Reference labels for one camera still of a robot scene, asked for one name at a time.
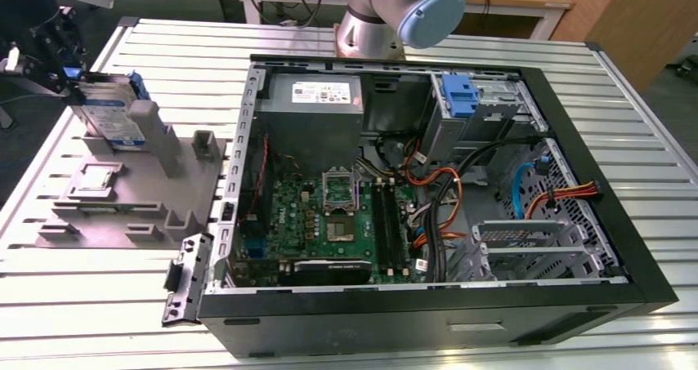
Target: slotted metal worktable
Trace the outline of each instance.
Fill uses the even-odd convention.
[[[93,70],[137,69],[179,136],[209,129],[232,139],[249,54],[334,56],[332,37],[330,29],[139,20],[116,29]],[[0,368],[698,368],[698,171],[606,55],[580,43],[452,37],[408,49],[408,59],[543,69],[681,301],[556,346],[237,360],[203,327],[160,327],[176,251],[33,247],[87,154],[67,109],[0,212]]]

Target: motherboard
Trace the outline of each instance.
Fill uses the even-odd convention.
[[[236,286],[322,285],[315,278],[331,279],[332,270],[348,283],[419,282],[403,228],[414,200],[411,187],[354,181],[340,172],[276,181],[271,227],[264,237],[244,238],[248,258],[232,265]],[[310,279],[284,281],[299,267]]]

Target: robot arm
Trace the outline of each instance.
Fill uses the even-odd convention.
[[[464,0],[348,0],[339,55],[394,60],[403,57],[403,43],[434,46],[458,26],[463,8]]]
[[[69,82],[85,70],[85,48],[73,23],[75,10],[56,0],[0,0],[0,75],[37,93],[69,96]]]

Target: green circuit board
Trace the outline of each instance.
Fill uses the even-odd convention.
[[[257,287],[273,285],[276,273],[271,261],[283,259],[362,259],[374,264],[372,282],[370,283],[414,283],[419,281],[412,270],[407,275],[394,271],[388,276],[375,267],[378,262],[376,243],[372,223],[371,186],[368,182],[358,183],[358,209],[352,214],[323,211],[322,180],[296,178],[277,181],[273,185],[271,203],[271,230],[265,238],[249,241],[261,247],[255,253],[259,260],[249,271]],[[328,183],[328,198],[346,200],[351,198],[351,189],[346,184]],[[408,186],[395,187],[395,198],[400,206],[414,201],[414,191]]]

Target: expansion slot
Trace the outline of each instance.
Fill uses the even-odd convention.
[[[379,270],[388,275],[407,272],[404,243],[400,232],[399,209],[395,188],[387,184],[372,185],[372,222],[379,256]]]

